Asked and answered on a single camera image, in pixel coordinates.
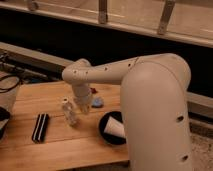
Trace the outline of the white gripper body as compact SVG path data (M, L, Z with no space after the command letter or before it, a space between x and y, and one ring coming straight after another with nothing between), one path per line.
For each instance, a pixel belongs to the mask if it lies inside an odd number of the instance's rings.
M89 106L92 100L91 89L88 87L75 87L73 89L74 101L79 107Z

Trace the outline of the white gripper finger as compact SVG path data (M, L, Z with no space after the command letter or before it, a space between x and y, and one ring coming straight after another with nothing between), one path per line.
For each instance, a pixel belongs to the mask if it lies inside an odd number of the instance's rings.
M80 110L81 112L83 112L83 111L84 111L84 110L83 110L83 107L84 107L84 106L83 106L83 105L81 105L81 104L79 104L79 105L78 105L78 108L79 108L79 110Z
M86 104L85 106L84 106L84 114L88 114L90 112L90 104Z

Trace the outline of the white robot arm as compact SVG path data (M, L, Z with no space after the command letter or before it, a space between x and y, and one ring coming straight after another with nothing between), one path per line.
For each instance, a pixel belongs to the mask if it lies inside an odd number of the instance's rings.
M132 171L194 171L187 88L191 71L176 54L156 54L92 66L80 59L62 72L86 112L91 83L118 84Z

